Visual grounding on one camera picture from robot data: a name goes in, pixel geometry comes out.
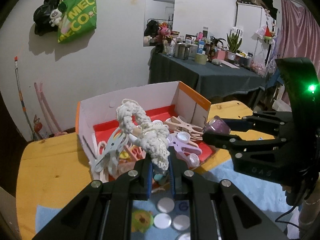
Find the steel pot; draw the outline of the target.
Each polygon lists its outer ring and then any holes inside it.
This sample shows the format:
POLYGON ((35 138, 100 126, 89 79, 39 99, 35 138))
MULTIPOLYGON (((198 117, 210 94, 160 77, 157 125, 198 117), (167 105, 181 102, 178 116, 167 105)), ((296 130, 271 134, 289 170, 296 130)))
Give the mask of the steel pot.
POLYGON ((190 53, 190 44, 178 43, 175 47, 174 57, 180 60, 187 60, 190 53))

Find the cream crochet scrunchie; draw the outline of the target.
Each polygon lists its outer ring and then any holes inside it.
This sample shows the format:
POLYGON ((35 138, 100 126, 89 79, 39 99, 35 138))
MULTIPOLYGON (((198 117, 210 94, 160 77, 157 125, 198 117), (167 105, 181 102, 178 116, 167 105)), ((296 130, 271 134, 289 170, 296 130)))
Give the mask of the cream crochet scrunchie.
POLYGON ((131 99, 122 100, 116 109, 120 129, 136 137, 135 145, 150 155, 156 173, 165 175, 169 169, 169 128, 154 124, 144 109, 131 99))

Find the green bear figurine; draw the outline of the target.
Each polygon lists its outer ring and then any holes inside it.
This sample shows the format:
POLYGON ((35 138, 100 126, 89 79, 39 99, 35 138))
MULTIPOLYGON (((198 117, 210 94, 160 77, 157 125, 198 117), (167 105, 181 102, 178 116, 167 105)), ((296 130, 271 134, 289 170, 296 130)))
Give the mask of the green bear figurine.
POLYGON ((153 213, 146 210, 135 210, 132 213, 131 232, 146 233, 154 224, 153 213))

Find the beige large clothes peg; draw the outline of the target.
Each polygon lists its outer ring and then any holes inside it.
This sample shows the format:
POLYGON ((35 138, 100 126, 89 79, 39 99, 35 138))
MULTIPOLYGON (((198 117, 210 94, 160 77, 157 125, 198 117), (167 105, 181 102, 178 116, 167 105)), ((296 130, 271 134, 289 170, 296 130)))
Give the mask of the beige large clothes peg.
POLYGON ((171 116, 164 122, 171 131, 187 132, 191 140, 201 141, 203 135, 203 128, 183 121, 179 116, 171 116))

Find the pink plush toy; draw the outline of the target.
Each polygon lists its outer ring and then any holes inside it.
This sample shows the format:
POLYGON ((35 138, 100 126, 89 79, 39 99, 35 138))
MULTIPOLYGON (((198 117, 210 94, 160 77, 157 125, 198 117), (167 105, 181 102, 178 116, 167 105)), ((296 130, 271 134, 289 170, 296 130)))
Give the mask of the pink plush toy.
POLYGON ((170 36, 171 35, 171 30, 169 28, 169 25, 167 24, 167 22, 162 22, 160 25, 159 25, 159 28, 158 28, 158 32, 157 32, 157 42, 158 43, 162 43, 163 42, 163 38, 166 38, 167 36, 170 36))

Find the dark green clothed table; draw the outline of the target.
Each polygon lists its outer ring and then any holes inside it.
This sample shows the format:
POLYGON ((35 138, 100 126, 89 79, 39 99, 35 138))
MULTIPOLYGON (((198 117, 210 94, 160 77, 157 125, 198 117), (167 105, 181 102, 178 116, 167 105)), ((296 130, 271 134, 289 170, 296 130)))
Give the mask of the dark green clothed table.
POLYGON ((245 68, 225 64, 198 64, 192 59, 180 60, 164 54, 153 54, 149 83, 181 81, 207 99, 233 94, 247 94, 265 87, 265 79, 245 68))

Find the orange cardboard box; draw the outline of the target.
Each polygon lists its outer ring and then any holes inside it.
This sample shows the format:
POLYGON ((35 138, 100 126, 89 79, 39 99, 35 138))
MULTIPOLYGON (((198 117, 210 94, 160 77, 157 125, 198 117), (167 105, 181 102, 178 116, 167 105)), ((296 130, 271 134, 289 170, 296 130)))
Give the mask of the orange cardboard box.
POLYGON ((101 94, 78 103, 75 130, 93 180, 118 179, 145 159, 152 175, 169 170, 169 147, 189 168, 215 151, 202 140, 211 103, 180 81, 101 94))

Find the potted snake plant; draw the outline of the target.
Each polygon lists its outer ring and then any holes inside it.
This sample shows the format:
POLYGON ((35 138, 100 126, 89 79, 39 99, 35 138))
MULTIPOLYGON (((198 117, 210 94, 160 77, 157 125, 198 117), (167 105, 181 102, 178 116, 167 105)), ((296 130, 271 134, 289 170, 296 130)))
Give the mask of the potted snake plant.
POLYGON ((231 32, 230 35, 227 34, 227 43, 228 43, 228 53, 227 59, 234 61, 236 57, 236 52, 242 43, 242 38, 240 38, 240 30, 238 29, 236 33, 231 32))

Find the large white printed lid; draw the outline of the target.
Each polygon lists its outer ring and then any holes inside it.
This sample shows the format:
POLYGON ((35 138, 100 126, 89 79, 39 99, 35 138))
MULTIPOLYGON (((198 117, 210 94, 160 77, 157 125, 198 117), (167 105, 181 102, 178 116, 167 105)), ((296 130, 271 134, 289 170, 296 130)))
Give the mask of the large white printed lid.
POLYGON ((177 237, 177 240, 191 240, 189 232, 183 233, 177 237))

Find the pink curtain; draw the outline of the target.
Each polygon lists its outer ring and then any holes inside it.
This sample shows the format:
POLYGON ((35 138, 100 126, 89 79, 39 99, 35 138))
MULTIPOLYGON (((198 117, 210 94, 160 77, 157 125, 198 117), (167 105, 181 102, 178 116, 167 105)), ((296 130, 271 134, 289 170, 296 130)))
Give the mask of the pink curtain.
POLYGON ((319 72, 319 25, 305 7, 281 0, 279 57, 306 57, 319 72))

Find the green Meco shopping bag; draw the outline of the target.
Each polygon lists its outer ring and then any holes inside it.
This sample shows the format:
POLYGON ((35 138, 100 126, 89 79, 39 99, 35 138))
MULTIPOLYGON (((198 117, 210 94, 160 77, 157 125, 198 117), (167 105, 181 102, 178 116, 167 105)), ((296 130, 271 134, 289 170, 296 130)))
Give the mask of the green Meco shopping bag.
POLYGON ((65 0, 58 6, 62 20, 57 41, 71 42, 97 28, 97 0, 65 0))

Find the orange handled broom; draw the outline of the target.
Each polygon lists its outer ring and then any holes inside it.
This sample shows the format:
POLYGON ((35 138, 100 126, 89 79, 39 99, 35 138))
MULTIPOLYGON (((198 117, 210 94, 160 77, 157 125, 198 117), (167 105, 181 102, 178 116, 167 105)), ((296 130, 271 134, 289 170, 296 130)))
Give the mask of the orange handled broom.
POLYGON ((36 136, 36 133, 34 132, 33 127, 31 125, 31 122, 30 122, 30 119, 28 117, 27 110, 26 110, 26 107, 25 107, 25 103, 24 103, 24 100, 23 100, 23 94, 22 94, 21 85, 20 85, 20 79, 19 79, 19 74, 18 74, 18 56, 14 57, 14 64, 15 64, 15 76, 16 76, 16 83, 17 83, 17 89, 18 89, 18 96, 19 96, 19 99, 20 99, 20 102, 21 102, 22 111, 23 111, 23 114, 24 114, 25 119, 27 121, 27 124, 29 126, 29 129, 31 131, 31 137, 32 137, 33 141, 36 141, 37 140, 37 136, 36 136))

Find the black bag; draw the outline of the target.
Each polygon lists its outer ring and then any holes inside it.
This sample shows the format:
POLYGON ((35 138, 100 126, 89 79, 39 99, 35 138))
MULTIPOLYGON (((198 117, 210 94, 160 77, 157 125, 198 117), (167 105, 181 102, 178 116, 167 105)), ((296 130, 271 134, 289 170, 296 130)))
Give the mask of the black bag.
POLYGON ((50 15, 54 9, 57 9, 60 0, 44 0, 43 5, 38 7, 33 15, 35 23, 35 35, 43 36, 46 33, 57 31, 57 26, 51 26, 50 15))

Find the blue lid with G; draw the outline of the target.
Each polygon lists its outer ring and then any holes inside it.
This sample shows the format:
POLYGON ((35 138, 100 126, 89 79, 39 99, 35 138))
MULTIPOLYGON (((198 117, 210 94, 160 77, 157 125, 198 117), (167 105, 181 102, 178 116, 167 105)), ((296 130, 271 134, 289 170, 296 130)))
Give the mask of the blue lid with G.
POLYGON ((182 212, 187 212, 189 210, 189 202, 188 201, 178 202, 178 209, 182 212))

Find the white bottle cap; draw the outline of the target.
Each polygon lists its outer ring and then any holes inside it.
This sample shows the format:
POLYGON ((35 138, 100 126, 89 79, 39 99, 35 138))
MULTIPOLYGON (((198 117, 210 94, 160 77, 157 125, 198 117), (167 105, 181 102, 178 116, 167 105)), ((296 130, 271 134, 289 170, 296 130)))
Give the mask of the white bottle cap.
POLYGON ((153 224, 158 229, 167 229, 171 226, 172 218, 167 213, 159 213, 155 215, 153 224))
POLYGON ((157 209, 162 213, 170 213, 175 208, 175 202, 169 197, 161 198, 157 203, 157 209))
POLYGON ((186 215, 178 215, 172 221, 172 226, 178 231, 189 229, 190 218, 186 215))

